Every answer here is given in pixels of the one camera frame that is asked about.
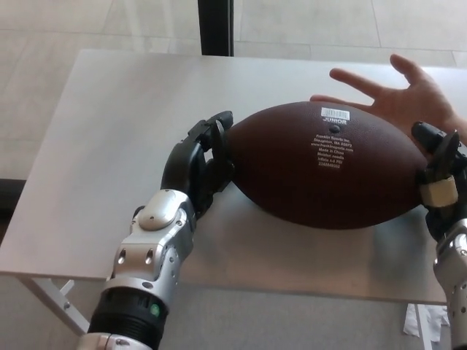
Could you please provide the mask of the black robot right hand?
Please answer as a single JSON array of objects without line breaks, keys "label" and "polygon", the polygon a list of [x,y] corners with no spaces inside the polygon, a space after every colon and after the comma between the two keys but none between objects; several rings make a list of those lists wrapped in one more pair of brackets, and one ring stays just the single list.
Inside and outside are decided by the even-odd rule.
[{"label": "black robot right hand", "polygon": [[445,133],[416,122],[412,135],[431,156],[417,173],[421,203],[428,210],[425,222],[441,254],[459,232],[466,230],[466,145],[460,133]]}]

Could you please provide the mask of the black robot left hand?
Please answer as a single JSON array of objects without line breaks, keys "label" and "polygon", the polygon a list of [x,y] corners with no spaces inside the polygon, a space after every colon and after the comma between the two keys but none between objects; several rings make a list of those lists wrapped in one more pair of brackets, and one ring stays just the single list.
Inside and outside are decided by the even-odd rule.
[{"label": "black robot left hand", "polygon": [[186,194],[198,219],[212,205],[214,194],[222,192],[233,179],[234,164],[226,138],[233,123],[230,111],[198,121],[166,161],[161,189]]}]

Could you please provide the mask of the person's bare hand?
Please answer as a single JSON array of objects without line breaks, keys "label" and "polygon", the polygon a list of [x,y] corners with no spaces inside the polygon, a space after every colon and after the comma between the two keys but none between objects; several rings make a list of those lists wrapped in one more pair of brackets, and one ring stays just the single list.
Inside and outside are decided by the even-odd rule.
[{"label": "person's bare hand", "polygon": [[407,136],[411,136],[412,126],[417,121],[428,123],[445,133],[458,131],[460,140],[466,143],[466,118],[454,110],[435,80],[421,66],[404,56],[392,54],[390,65],[404,76],[408,87],[386,87],[351,71],[340,68],[330,70],[332,79],[372,98],[370,105],[318,94],[309,100],[347,105],[368,112],[394,125]]}]

